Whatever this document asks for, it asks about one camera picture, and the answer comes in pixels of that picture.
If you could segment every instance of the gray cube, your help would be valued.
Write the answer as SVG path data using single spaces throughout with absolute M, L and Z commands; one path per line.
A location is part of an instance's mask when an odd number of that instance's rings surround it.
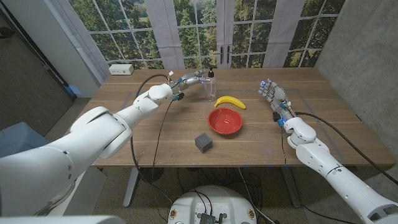
M 195 138 L 195 144 L 201 153 L 205 153 L 213 146 L 213 140 L 206 133 L 203 133 Z

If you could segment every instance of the window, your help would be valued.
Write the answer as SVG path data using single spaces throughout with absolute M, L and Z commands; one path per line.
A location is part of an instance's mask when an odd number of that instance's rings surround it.
M 261 68 L 276 0 L 235 0 L 231 68 Z
M 164 68 L 144 0 L 69 0 L 109 66 Z
M 313 67 L 344 0 L 306 0 L 284 67 Z
M 217 66 L 216 0 L 174 0 L 185 68 Z

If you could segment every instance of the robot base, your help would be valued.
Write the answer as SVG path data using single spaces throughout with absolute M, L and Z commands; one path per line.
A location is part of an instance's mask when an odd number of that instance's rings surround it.
M 201 199 L 195 190 L 191 190 L 173 203 L 168 217 L 168 224 L 202 223 L 201 218 L 204 217 L 207 220 L 212 220 L 209 222 L 211 224 L 219 223 L 221 217 L 223 217 L 222 224 L 257 223 L 253 206 L 237 192 L 216 185 L 197 187 L 196 191 L 199 192 Z M 211 204 L 200 193 L 206 195 L 210 199 Z M 211 216 L 214 218 L 209 217 L 211 208 L 213 209 Z

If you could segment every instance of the concrete wall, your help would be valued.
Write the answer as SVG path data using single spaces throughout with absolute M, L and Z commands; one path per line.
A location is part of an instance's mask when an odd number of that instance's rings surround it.
M 398 157 L 398 3 L 346 0 L 315 68 Z
M 44 1 L 2 1 L 77 97 L 92 97 L 97 84 Z

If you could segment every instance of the wooden table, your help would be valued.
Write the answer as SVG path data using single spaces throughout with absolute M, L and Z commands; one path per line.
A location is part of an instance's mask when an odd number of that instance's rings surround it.
M 195 70 L 173 70 L 172 79 Z M 111 76 L 87 104 L 82 114 L 97 106 L 105 106 L 112 113 L 129 106 L 134 101 L 139 85 L 150 75 L 168 74 L 169 70 L 135 70 L 129 76 Z M 313 113 L 336 126 L 365 155 L 376 164 L 390 166 L 395 163 L 392 154 L 381 144 L 375 134 L 355 115 L 337 92 L 314 68 L 249 68 L 214 69 L 218 79 L 218 97 L 224 95 L 240 99 L 246 106 L 242 110 L 235 105 L 222 104 L 238 111 L 243 117 L 243 126 L 238 133 L 223 136 L 214 132 L 207 117 L 215 102 L 204 100 L 203 85 L 185 90 L 181 101 L 172 103 L 165 119 L 156 155 L 156 167 L 241 167 L 282 166 L 284 155 L 281 148 L 281 128 L 272 120 L 268 101 L 257 91 L 261 80 L 270 78 L 286 91 L 294 111 Z M 152 79 L 143 88 L 165 83 L 164 77 Z M 165 110 L 165 101 L 153 117 L 141 122 L 133 130 L 134 150 L 138 164 L 151 167 L 157 137 Z M 318 124 L 314 118 L 301 116 L 317 132 L 318 138 L 330 148 L 332 155 L 344 165 L 368 166 L 334 130 Z M 213 148 L 202 154 L 195 146 L 195 138 L 207 133 L 213 140 Z M 287 144 L 284 133 L 284 148 L 287 164 L 302 166 L 295 150 Z M 112 158 L 98 159 L 98 167 L 132 167 L 130 145 L 124 146 Z

